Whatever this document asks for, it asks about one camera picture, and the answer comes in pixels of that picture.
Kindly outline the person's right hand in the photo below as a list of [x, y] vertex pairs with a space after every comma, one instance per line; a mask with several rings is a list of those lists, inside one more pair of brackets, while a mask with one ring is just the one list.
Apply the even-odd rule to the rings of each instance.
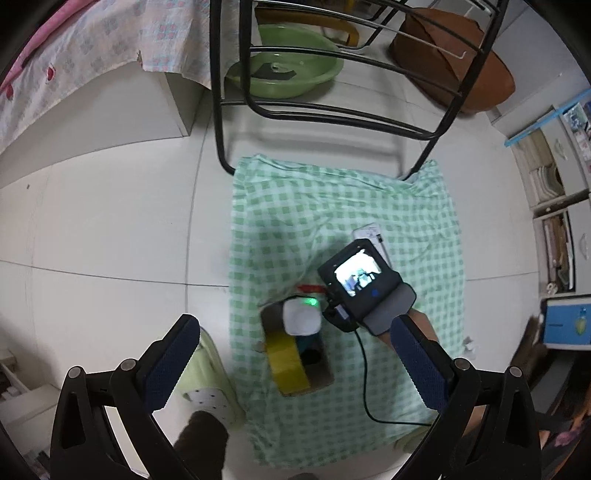
[[[436, 331], [429, 317], [425, 313], [412, 308], [408, 312], [408, 317], [412, 320], [413, 324], [415, 325], [415, 329], [417, 331], [420, 331], [425, 338], [435, 342], [439, 341]], [[381, 340], [390, 349], [394, 350], [394, 346], [391, 342], [391, 335], [389, 331], [386, 331], [385, 333], [380, 335], [378, 339]]]

